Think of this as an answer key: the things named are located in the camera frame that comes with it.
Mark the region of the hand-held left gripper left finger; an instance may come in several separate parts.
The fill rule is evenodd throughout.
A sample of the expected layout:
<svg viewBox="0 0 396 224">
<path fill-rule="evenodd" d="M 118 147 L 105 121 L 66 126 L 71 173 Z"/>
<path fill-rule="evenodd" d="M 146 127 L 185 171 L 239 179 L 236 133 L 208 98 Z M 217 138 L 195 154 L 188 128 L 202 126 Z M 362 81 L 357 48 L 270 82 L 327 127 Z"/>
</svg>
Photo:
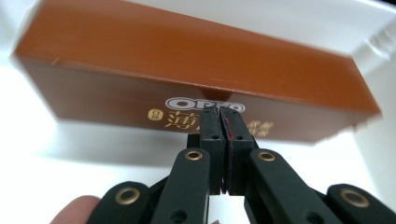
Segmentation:
<svg viewBox="0 0 396 224">
<path fill-rule="evenodd" d="M 223 164 L 225 140 L 220 125 L 219 109 L 205 108 L 200 114 L 200 132 L 189 134 L 187 147 L 198 147 L 210 156 L 209 187 L 211 195 L 223 192 Z"/>
</svg>

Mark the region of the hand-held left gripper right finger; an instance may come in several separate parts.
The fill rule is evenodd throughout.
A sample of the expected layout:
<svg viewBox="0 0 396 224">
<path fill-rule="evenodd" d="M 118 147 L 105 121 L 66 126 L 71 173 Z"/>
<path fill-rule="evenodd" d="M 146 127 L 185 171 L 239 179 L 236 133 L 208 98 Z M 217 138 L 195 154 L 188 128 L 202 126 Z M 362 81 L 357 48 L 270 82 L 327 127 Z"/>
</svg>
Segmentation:
<svg viewBox="0 0 396 224">
<path fill-rule="evenodd" d="M 238 111 L 221 107 L 219 114 L 225 139 L 224 188 L 230 195 L 243 196 L 248 185 L 248 157 L 258 145 Z"/>
</svg>

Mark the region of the brown cardboard box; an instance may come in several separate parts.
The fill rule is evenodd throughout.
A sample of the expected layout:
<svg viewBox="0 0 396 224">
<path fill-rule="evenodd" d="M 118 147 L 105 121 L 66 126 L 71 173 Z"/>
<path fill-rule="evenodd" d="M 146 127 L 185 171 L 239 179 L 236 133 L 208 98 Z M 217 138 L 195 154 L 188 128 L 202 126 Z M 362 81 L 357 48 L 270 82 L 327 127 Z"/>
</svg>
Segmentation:
<svg viewBox="0 0 396 224">
<path fill-rule="evenodd" d="M 317 142 L 380 112 L 348 57 L 123 0 L 41 0 L 14 54 L 64 119 L 194 133 L 224 106 Z"/>
</svg>

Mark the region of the white plastic bin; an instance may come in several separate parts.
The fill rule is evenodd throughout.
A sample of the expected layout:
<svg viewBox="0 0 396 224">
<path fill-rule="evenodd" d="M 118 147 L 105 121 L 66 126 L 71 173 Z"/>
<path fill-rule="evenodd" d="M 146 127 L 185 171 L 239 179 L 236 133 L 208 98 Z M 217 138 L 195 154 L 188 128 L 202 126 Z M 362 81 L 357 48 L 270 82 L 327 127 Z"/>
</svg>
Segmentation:
<svg viewBox="0 0 396 224">
<path fill-rule="evenodd" d="M 167 175 L 182 133 L 52 116 L 11 53 L 37 0 L 0 0 L 0 223 L 50 224 L 70 201 Z M 396 1 L 131 0 L 352 57 L 382 115 L 316 144 L 265 141 L 317 190 L 349 183 L 396 211 Z"/>
</svg>

